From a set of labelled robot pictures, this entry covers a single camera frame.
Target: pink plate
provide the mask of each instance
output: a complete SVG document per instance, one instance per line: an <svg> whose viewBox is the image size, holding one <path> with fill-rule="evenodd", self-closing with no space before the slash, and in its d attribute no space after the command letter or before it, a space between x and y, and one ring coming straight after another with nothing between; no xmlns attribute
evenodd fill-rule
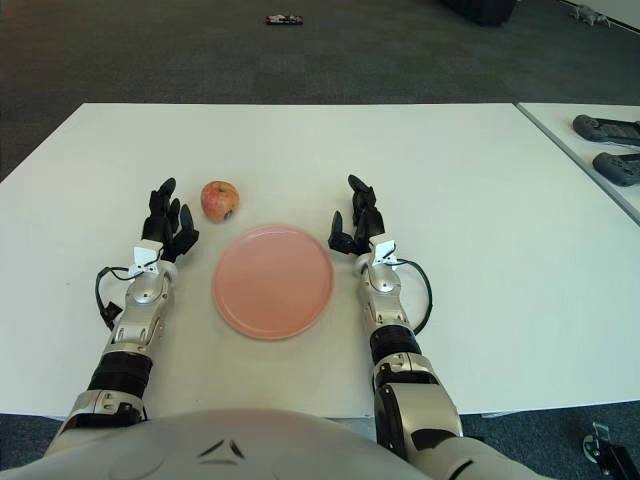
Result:
<svg viewBox="0 0 640 480"><path fill-rule="evenodd" d="M282 225L245 233L224 252L213 276L213 296L229 325L268 340L309 328L332 290L326 249L302 230Z"/></svg>

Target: gray carpet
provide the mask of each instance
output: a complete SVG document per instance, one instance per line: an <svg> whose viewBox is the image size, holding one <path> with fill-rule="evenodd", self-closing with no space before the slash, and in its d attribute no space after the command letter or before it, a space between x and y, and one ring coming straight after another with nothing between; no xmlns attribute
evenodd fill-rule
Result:
<svg viewBox="0 0 640 480"><path fill-rule="evenodd" d="M553 0L524 0L500 28L434 0L0 7L0 179L84 102L640 104L640 36L590 28ZM304 15L306 24L262 24L275 13ZM597 479L580 450L594 419L640 463L639 403L471 416L464 425L540 473ZM56 428L0 415L0 469L37 459Z"/></svg>

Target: tabletop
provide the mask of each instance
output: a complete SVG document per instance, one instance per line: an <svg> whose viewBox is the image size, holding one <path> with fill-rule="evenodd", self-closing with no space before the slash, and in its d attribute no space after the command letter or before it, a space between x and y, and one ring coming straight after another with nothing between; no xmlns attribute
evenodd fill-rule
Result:
<svg viewBox="0 0 640 480"><path fill-rule="evenodd" d="M640 184L619 187L600 175L592 163L596 155L602 152L626 155L638 153L639 148L589 142L572 127L573 119L580 114L636 122L640 120L640 106L521 103L519 108L640 224Z"/></svg>
<svg viewBox="0 0 640 480"><path fill-rule="evenodd" d="M326 244L334 211L350 218L350 173L374 186L397 254L430 277L418 341L461 413L640 398L640 228L513 105L85 104L0 184L0 411L68 414L108 336L96 273L131 263L149 193L173 176L200 239L177 261L149 416L371 415L353 256L330 253L327 309L286 340L242 336L211 295L220 255L255 226ZM241 197L223 224L199 206L216 179ZM417 321L423 287L398 271ZM126 285L105 283L122 305Z"/></svg>

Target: red apple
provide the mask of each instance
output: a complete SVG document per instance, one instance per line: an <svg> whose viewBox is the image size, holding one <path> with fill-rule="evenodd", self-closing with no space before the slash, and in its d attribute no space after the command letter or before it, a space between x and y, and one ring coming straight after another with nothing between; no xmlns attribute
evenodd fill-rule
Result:
<svg viewBox="0 0 640 480"><path fill-rule="evenodd" d="M238 208L239 202L240 196L236 187L219 180L207 183L200 195L202 210L210 220L216 223L229 218L233 211Z"/></svg>

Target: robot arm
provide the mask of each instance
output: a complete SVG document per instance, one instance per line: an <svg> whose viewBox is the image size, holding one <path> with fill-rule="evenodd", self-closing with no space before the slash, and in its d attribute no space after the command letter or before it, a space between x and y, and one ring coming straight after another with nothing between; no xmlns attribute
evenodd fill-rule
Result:
<svg viewBox="0 0 640 480"><path fill-rule="evenodd" d="M133 265L128 269L106 267L98 274L96 298L111 335L87 390L76 399L47 454L68 448L76 439L84 441L88 435L135 425L146 417L142 396L153 366L153 349L162 333L164 311L176 286L173 262L199 235L189 207L180 208L178 199L169 204L175 186L170 178L151 193L151 214L144 222L142 240L134 247ZM113 303L104 307L100 299L100 279L114 270L127 270L124 280L131 282L124 310Z"/></svg>
<svg viewBox="0 0 640 480"><path fill-rule="evenodd" d="M377 441L434 480L539 479L482 442L464 438L458 411L422 355L400 303L395 241L384 232L373 188L353 175L352 239L336 212L330 248L360 255L355 273L371 357Z"/></svg>

